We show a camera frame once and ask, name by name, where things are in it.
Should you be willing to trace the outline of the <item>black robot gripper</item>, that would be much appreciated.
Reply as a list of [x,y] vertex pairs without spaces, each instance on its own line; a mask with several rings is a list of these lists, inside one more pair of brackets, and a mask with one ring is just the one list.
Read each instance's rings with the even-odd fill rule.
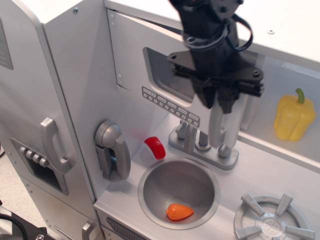
[[240,54],[253,39],[240,46],[237,23],[249,26],[242,19],[187,25],[182,36],[188,49],[167,57],[175,75],[191,81],[202,104],[211,109],[217,97],[224,114],[232,112],[241,93],[260,97],[264,90],[263,72]]

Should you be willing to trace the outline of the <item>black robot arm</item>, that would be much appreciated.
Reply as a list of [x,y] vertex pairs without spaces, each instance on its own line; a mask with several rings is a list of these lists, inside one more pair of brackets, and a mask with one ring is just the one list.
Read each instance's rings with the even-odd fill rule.
[[202,104],[211,109],[218,102],[230,114],[240,94],[259,97],[263,72],[246,61],[241,52],[253,37],[239,44],[237,23],[250,25],[236,14],[242,0],[172,0],[182,23],[187,51],[173,52],[167,60],[175,75],[188,78]]

